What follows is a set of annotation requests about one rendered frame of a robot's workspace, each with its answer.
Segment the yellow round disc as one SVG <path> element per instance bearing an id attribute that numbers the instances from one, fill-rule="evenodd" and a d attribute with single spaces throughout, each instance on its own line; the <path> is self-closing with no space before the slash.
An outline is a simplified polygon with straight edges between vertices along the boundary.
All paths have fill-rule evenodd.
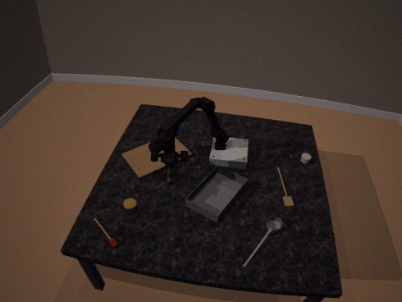
<path id="1" fill-rule="evenodd" d="M 131 210 L 137 207 L 137 203 L 135 201 L 135 199 L 129 198 L 126 199 L 125 202 L 123 203 L 124 208 L 127 210 Z"/>

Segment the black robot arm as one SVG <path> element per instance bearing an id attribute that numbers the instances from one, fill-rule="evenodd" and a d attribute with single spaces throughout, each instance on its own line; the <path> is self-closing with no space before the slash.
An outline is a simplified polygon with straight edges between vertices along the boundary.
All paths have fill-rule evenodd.
<path id="1" fill-rule="evenodd" d="M 162 122 L 157 132 L 158 138 L 151 141 L 149 144 L 149 150 L 152 154 L 163 151 L 164 149 L 171 149 L 175 146 L 176 133 L 179 130 L 180 124 L 196 109 L 201 108 L 208 118 L 208 121 L 212 127 L 209 131 L 211 136 L 216 138 L 215 150 L 226 150 L 226 142 L 230 136 L 226 135 L 226 132 L 220 127 L 215 110 L 215 103 L 205 97 L 192 98 L 179 112 L 173 117 L 168 117 Z M 164 133 L 165 135 L 161 134 Z M 165 165 L 173 166 L 178 163 L 178 157 L 176 151 L 165 152 L 163 162 Z"/>

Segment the brown wooden board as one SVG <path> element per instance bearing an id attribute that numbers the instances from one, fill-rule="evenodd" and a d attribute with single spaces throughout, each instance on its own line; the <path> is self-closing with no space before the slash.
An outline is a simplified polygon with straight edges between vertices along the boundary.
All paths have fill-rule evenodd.
<path id="1" fill-rule="evenodd" d="M 151 142 L 122 154 L 122 157 L 125 159 L 130 168 L 133 169 L 139 179 L 152 175 L 153 173 L 159 172 L 163 168 L 167 167 L 164 162 L 161 162 L 160 158 L 158 158 L 158 161 L 156 162 L 151 161 L 151 151 L 148 147 L 149 144 L 151 144 Z M 188 158 L 193 156 L 193 154 L 176 137 L 175 151 L 176 153 L 180 153 L 180 151 L 188 151 Z"/>

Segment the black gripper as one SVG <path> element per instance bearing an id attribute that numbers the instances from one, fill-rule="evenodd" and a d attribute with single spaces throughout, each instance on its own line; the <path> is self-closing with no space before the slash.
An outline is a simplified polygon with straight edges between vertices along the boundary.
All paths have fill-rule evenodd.
<path id="1" fill-rule="evenodd" d="M 165 152 L 173 152 L 175 150 L 175 146 L 171 149 L 164 149 L 163 153 L 157 153 L 156 155 L 151 153 L 151 161 L 156 162 L 158 161 L 158 158 L 161 159 L 161 162 L 163 162 L 164 159 L 164 153 Z M 188 162 L 188 151 L 180 151 L 180 153 L 176 153 L 176 156 L 180 158 L 182 162 Z"/>

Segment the grey cylinder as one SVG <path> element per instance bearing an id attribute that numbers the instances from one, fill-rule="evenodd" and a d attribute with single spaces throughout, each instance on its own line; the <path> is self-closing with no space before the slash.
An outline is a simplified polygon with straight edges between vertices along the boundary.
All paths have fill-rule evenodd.
<path id="1" fill-rule="evenodd" d="M 306 163 L 306 164 L 310 163 L 310 161 L 311 161 L 311 155 L 308 154 L 308 153 L 303 153 L 303 154 L 301 155 L 300 161 L 303 162 L 303 163 Z"/>

